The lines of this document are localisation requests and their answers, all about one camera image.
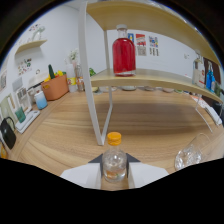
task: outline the wooden shelf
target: wooden shelf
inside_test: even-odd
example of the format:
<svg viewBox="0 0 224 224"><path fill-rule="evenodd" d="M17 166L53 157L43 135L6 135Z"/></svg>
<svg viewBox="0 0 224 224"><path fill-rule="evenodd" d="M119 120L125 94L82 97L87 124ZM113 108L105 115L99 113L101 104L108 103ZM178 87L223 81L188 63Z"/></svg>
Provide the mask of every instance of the wooden shelf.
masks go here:
<svg viewBox="0 0 224 224"><path fill-rule="evenodd" d="M106 69L91 77L92 86L152 86L180 89L202 94L220 103L222 100L207 89L192 84L192 79L182 75L148 69L136 69L136 76L116 77L112 69Z"/></svg>
<svg viewBox="0 0 224 224"><path fill-rule="evenodd" d="M40 47L46 41L47 40L37 40L37 41L32 41L32 42L29 42L29 43L26 43L26 44L22 44L17 49L16 54L18 54L19 52L25 51L27 49L31 49L31 48L34 48L34 47Z"/></svg>
<svg viewBox="0 0 224 224"><path fill-rule="evenodd" d="M137 2L107 1L87 5L87 13L105 30L114 30L118 24L128 29L144 30L173 38L220 65L205 38L183 20L160 8Z"/></svg>

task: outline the red liquid bottle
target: red liquid bottle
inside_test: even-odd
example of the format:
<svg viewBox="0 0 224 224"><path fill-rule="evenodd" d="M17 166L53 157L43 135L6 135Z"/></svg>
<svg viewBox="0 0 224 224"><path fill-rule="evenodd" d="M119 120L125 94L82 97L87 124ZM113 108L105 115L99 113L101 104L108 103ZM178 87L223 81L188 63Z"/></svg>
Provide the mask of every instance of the red liquid bottle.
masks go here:
<svg viewBox="0 0 224 224"><path fill-rule="evenodd" d="M113 43L115 76L133 76L136 73L135 45L127 38L127 26L117 25L118 39Z"/></svg>

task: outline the orange bottle cap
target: orange bottle cap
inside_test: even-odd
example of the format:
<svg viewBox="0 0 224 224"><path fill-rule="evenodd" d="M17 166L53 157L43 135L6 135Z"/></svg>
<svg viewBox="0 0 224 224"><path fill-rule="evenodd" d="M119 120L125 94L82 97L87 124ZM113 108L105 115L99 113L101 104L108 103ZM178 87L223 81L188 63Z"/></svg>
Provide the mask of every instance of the orange bottle cap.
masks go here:
<svg viewBox="0 0 224 224"><path fill-rule="evenodd" d="M121 134L119 132L110 132L107 135L107 140L109 145L120 145L121 144Z"/></svg>

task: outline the basket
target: basket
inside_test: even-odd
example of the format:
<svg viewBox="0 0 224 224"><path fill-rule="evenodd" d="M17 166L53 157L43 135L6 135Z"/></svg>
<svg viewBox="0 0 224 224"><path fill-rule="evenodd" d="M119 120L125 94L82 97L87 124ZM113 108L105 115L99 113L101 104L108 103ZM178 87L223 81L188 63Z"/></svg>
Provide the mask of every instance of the basket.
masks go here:
<svg viewBox="0 0 224 224"><path fill-rule="evenodd" d="M64 96L68 90L67 75L59 76L41 83L41 88L47 100L57 100Z"/></svg>

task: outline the wall shelf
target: wall shelf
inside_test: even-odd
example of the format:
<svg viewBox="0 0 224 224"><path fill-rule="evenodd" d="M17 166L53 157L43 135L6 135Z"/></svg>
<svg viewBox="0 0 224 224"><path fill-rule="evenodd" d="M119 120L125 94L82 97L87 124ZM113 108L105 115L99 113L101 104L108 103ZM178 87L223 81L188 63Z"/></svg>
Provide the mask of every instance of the wall shelf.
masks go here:
<svg viewBox="0 0 224 224"><path fill-rule="evenodd" d="M107 69L91 78L89 75L86 47L86 13L88 13L104 31L104 46L106 53ZM82 3L79 11L78 27L80 60L82 64L82 72L85 74L83 78L86 97L98 145L104 145L110 116L113 110L111 86L152 86L180 89L198 93L223 103L214 93L193 85L191 78L174 73L150 69L136 69L136 76L134 77L116 77L113 70L110 69L107 30L116 29L118 24L126 24L128 29L155 32L173 38L192 49L200 50L203 57L220 65L218 58L204 37L195 29L192 29L192 27L186 24L183 20L166 11L148 4L137 2L104 1L92 4L87 4L87 2ZM97 118L92 86L109 86L110 106L102 133ZM212 132L207 121L197 110L197 105L198 103L196 104L195 110L206 122Z"/></svg>
<svg viewBox="0 0 224 224"><path fill-rule="evenodd" d="M43 43L45 43L47 40L37 40L37 41L32 41L26 44L22 44L19 46L19 48L16 51L16 54L34 48L34 47L40 47Z"/></svg>
<svg viewBox="0 0 224 224"><path fill-rule="evenodd" d="M207 96L223 103L222 100L207 89L192 84L192 79L182 75L150 70L136 69L136 76L116 77L113 69L106 69L91 77L92 86L152 86L172 89L180 89Z"/></svg>

